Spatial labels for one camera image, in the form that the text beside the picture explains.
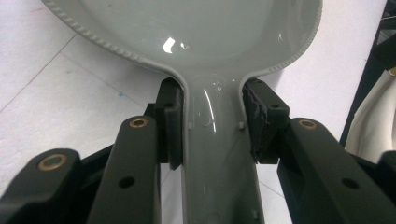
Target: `gray molded part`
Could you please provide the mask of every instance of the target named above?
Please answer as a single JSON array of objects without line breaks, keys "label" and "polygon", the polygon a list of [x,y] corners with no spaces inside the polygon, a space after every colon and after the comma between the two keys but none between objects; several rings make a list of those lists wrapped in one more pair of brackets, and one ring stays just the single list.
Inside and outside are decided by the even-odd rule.
[{"label": "gray molded part", "polygon": [[43,0],[72,29],[184,91],[183,214],[187,223],[263,223],[243,84],[299,58],[321,0]]}]

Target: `white surface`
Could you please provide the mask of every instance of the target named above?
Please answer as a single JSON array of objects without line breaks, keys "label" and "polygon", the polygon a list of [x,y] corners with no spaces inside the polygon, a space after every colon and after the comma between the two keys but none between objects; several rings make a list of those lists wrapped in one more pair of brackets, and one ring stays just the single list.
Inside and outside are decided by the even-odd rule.
[{"label": "white surface", "polygon": [[[319,120],[340,137],[384,4],[324,2],[312,46],[282,76],[266,77],[293,117]],[[80,36],[68,43],[74,34],[42,7],[37,0],[0,2],[0,194],[42,151],[72,147],[86,157],[110,145],[120,123],[142,114],[166,77]],[[274,167],[260,167],[259,179],[267,223],[290,223]],[[179,204],[169,196],[177,181],[172,172],[163,182],[163,218],[181,220],[179,210],[166,210]]]}]

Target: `hole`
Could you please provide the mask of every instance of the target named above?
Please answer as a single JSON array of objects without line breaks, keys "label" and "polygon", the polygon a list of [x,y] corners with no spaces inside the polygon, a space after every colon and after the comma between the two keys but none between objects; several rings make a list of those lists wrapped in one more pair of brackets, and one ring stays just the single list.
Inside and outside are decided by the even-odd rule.
[{"label": "hole", "polygon": [[136,125],[136,126],[140,126],[140,125],[142,125],[142,124],[144,124],[145,123],[145,121],[143,121],[142,119],[139,119],[139,120],[135,120],[134,121],[134,125]]},{"label": "hole", "polygon": [[311,121],[311,120],[308,120],[308,119],[301,119],[301,120],[299,121],[299,123],[300,123],[301,125],[303,125],[306,129],[316,129],[316,128],[317,128],[317,124],[314,123],[314,122]]},{"label": "hole", "polygon": [[53,154],[46,157],[38,164],[38,169],[41,171],[51,171],[55,170],[67,161],[67,157],[64,154]]},{"label": "hole", "polygon": [[165,107],[173,107],[173,104],[172,104],[172,103],[167,103],[167,104],[165,104],[164,106],[165,106]]},{"label": "hole", "polygon": [[123,179],[119,181],[119,186],[122,189],[127,189],[134,184],[134,178],[131,176],[125,176]]},{"label": "hole", "polygon": [[345,186],[347,186],[350,189],[358,189],[359,188],[359,184],[356,183],[356,181],[354,181],[353,179],[350,178],[344,178],[343,179],[343,184]]},{"label": "hole", "polygon": [[145,127],[148,124],[148,121],[146,119],[134,119],[132,120],[129,125],[133,128],[142,128]]},{"label": "hole", "polygon": [[49,158],[48,160],[44,161],[44,165],[46,166],[52,166],[52,165],[56,165],[59,162],[61,162],[62,158],[61,157],[53,157],[53,158]]}]

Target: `brass insert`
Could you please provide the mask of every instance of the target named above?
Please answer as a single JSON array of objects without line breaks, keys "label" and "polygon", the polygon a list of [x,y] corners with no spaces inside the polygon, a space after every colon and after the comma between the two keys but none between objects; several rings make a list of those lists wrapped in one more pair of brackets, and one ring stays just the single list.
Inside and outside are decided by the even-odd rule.
[{"label": "brass insert", "polygon": [[308,120],[308,119],[300,119],[300,121],[298,121],[298,122],[300,123],[300,125],[302,125],[306,129],[316,129],[317,128],[317,124],[311,120]]},{"label": "brass insert", "polygon": [[64,154],[53,154],[46,157],[38,164],[38,169],[42,171],[51,171],[61,167],[67,161]]},{"label": "brass insert", "polygon": [[390,73],[391,76],[395,77],[396,76],[396,67],[390,69],[389,73]]},{"label": "brass insert", "polygon": [[133,119],[129,125],[133,128],[143,128],[148,124],[148,120],[146,119]]}]

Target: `white floor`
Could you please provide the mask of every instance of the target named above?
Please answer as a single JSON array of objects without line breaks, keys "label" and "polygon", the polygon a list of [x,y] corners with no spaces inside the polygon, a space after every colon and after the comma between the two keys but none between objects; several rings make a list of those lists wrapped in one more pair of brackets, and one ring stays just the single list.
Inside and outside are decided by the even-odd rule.
[{"label": "white floor", "polygon": [[[319,120],[340,137],[385,2],[325,1],[311,48],[264,78],[292,117]],[[76,35],[38,0],[0,1],[0,195],[43,151],[70,147],[84,158],[111,145],[165,77]],[[276,167],[257,168],[266,223],[291,223]],[[162,179],[163,223],[181,223],[179,171],[163,165]]]}]

